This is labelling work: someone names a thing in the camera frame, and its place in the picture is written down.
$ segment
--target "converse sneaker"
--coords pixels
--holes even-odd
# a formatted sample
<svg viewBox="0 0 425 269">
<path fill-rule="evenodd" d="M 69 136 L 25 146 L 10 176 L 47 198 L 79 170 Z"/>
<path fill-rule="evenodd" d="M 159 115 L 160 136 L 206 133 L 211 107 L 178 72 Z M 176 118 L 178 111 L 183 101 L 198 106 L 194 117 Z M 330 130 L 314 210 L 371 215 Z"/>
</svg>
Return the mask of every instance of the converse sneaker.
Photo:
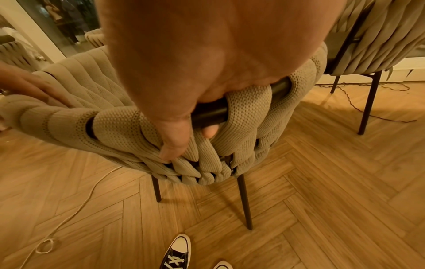
<svg viewBox="0 0 425 269">
<path fill-rule="evenodd" d="M 233 269 L 233 267 L 226 261 L 220 261 L 214 269 Z"/>
<path fill-rule="evenodd" d="M 189 237 L 185 234 L 179 234 L 165 253 L 159 269 L 187 269 L 190 262 L 190 252 Z"/>
</svg>

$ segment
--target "white shoelace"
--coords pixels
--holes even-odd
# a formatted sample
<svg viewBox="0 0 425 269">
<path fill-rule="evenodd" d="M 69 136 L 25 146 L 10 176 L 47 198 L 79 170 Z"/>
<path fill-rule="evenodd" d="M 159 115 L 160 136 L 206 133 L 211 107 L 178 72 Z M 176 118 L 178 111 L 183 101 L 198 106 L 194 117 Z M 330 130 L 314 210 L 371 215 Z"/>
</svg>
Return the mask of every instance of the white shoelace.
<svg viewBox="0 0 425 269">
<path fill-rule="evenodd" d="M 170 259 L 170 264 L 174 263 L 175 265 L 178 265 L 180 262 L 185 262 L 184 259 L 179 259 L 178 257 L 173 257 L 170 255 L 168 255 L 168 258 Z M 164 265 L 169 269 L 183 269 L 182 267 L 173 268 L 170 264 L 168 264 L 167 262 L 164 263 Z"/>
</svg>

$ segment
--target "black cable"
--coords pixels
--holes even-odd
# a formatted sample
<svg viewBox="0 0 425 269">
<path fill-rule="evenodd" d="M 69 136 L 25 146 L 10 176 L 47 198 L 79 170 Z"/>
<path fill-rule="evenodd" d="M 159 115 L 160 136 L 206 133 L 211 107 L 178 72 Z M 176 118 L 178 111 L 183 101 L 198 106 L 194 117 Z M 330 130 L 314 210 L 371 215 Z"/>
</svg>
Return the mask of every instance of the black cable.
<svg viewBox="0 0 425 269">
<path fill-rule="evenodd" d="M 391 88 L 391 87 L 385 87 L 385 86 L 383 86 L 383 85 L 386 85 L 386 84 L 399 84 L 399 85 L 403 85 L 403 86 L 405 87 L 405 89 L 403 89 L 403 90 L 399 90 L 399 89 L 394 89 L 394 88 Z M 342 87 L 344 87 L 344 86 L 346 86 L 346 85 L 348 85 L 348 84 L 347 84 L 347 83 L 340 83 L 340 84 L 338 84 L 336 87 L 345 93 L 345 95 L 347 96 L 348 102 L 350 103 L 350 105 L 351 105 L 351 106 L 352 106 L 355 110 L 357 110 L 357 111 L 359 111 L 359 112 L 364 113 L 364 111 L 362 111 L 361 109 L 357 108 L 357 107 L 356 107 L 355 105 L 353 105 L 353 103 L 351 102 L 350 96 L 349 96 L 349 95 L 348 95 L 348 93 L 347 93 L 347 92 L 346 92 L 346 91 L 342 88 Z M 371 83 L 359 83 L 359 84 L 355 84 L 355 85 L 358 85 L 358 86 L 369 86 L 369 87 L 370 87 L 372 84 L 371 84 Z M 320 88 L 332 88 L 332 85 L 316 85 L 316 86 L 317 86 L 317 87 L 320 87 Z M 395 90 L 395 91 L 401 91 L 401 92 L 406 92 L 406 91 L 410 90 L 410 87 L 409 87 L 409 86 L 407 86 L 407 85 L 405 85 L 405 84 L 403 84 L 403 83 L 399 83 L 399 82 L 386 82 L 386 83 L 380 83 L 380 84 L 379 84 L 379 87 L 382 87 L 382 88 L 385 88 L 385 89 L 390 89 L 390 90 Z M 410 123 L 410 122 L 415 122 L 415 121 L 417 121 L 417 120 L 411 120 L 411 121 L 392 120 L 392 119 L 386 119 L 386 118 L 382 118 L 382 117 L 379 117 L 379 116 L 375 116 L 375 115 L 372 115 L 372 114 L 370 114 L 369 116 L 370 116 L 370 117 L 375 117 L 375 118 L 378 118 L 378 119 L 381 119 L 381 120 L 384 120 L 384 121 L 392 121 L 392 122 Z"/>
</svg>

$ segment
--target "herringbone parquet floor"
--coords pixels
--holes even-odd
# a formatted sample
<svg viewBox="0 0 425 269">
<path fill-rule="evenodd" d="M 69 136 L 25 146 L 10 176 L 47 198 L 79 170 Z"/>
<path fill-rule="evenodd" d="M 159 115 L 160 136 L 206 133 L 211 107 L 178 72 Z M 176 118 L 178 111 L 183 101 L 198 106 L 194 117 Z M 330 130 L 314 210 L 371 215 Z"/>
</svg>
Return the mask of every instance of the herringbone parquet floor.
<svg viewBox="0 0 425 269">
<path fill-rule="evenodd" d="M 380 89 L 364 136 L 343 92 L 313 89 L 268 158 L 246 174 L 254 230 L 244 226 L 236 180 L 210 187 L 160 182 L 122 168 L 61 228 L 53 252 L 26 268 L 159 267 L 178 233 L 190 268 L 425 268 L 425 84 Z M 366 87 L 347 86 L 363 108 Z M 0 134 L 0 268 L 17 268 L 84 201 L 114 164 L 11 130 Z"/>
</svg>

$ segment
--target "black chair leg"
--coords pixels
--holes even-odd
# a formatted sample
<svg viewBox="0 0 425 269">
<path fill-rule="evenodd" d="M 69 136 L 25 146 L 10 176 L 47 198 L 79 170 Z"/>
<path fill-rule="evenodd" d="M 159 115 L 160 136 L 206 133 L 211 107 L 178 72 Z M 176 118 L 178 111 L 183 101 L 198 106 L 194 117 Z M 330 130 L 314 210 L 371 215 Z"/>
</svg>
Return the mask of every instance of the black chair leg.
<svg viewBox="0 0 425 269">
<path fill-rule="evenodd" d="M 364 107 L 364 113 L 362 122 L 360 123 L 359 132 L 357 134 L 363 135 L 366 130 L 367 121 L 369 120 L 369 115 L 371 114 L 373 101 L 375 100 L 376 90 L 379 86 L 379 81 L 381 79 L 382 71 L 376 72 L 372 77 L 372 86 L 369 91 L 369 96 L 367 97 L 366 106 Z"/>
<path fill-rule="evenodd" d="M 245 176 L 243 174 L 238 177 L 238 186 L 240 198 L 242 200 L 243 212 L 247 221 L 247 228 L 248 230 L 252 230 L 251 210 L 249 209 L 247 186 L 245 185 Z"/>
<path fill-rule="evenodd" d="M 159 203 L 162 199 L 161 198 L 161 191 L 159 190 L 159 182 L 158 182 L 158 179 L 156 177 L 154 177 L 153 175 L 151 175 L 151 177 L 152 177 L 152 183 L 154 185 L 156 201 Z"/>
<path fill-rule="evenodd" d="M 338 82 L 340 81 L 340 77 L 341 77 L 341 76 L 337 76 L 337 77 L 335 78 L 335 82 L 333 83 L 332 90 L 331 90 L 331 94 L 335 92 L 336 87 L 338 86 Z"/>
</svg>

